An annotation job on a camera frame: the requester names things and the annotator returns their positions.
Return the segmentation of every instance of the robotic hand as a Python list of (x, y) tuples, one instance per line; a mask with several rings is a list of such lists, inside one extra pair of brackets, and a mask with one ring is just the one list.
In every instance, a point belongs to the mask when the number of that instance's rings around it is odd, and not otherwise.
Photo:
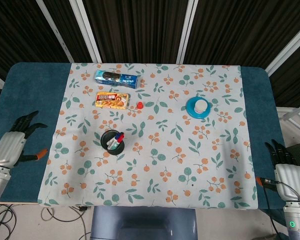
[(274, 147), (267, 142), (265, 145), (271, 155), (275, 180), (260, 177), (256, 180), (263, 186), (265, 194), (265, 188), (269, 188), (286, 201), (283, 211), (289, 238), (300, 240), (300, 166), (282, 144), (275, 140), (272, 143)]
[(35, 123), (30, 125), (31, 120), (38, 114), (34, 111), (28, 115), (19, 117), (9, 132), (6, 132), (0, 140), (0, 196), (6, 188), (10, 179), (10, 169), (13, 168), (18, 161), (26, 162), (30, 160), (39, 160), (48, 149), (43, 149), (36, 155), (23, 155), (23, 149), (27, 138), (37, 129), (46, 128), (43, 123)]

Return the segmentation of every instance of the table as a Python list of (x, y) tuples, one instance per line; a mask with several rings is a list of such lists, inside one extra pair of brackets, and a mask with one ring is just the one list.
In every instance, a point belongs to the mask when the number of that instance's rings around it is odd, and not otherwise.
[[(70, 63), (18, 63), (5, 82), (0, 97), (0, 138), (14, 120), (39, 110), (36, 122), (48, 125), (31, 135), (25, 154), (49, 148), (55, 131)], [(271, 139), (283, 143), (271, 85), (266, 72), (257, 67), (242, 67), (246, 116), (251, 140), (251, 153), (256, 176), (274, 178), (270, 155), (264, 145)], [(11, 170), (11, 180), (3, 193), (3, 202), (35, 203), (37, 201), (47, 156), (38, 162), (21, 162)], [(277, 193), (269, 192), (270, 208), (282, 208)], [(263, 190), (257, 185), (258, 207), (267, 207)]]

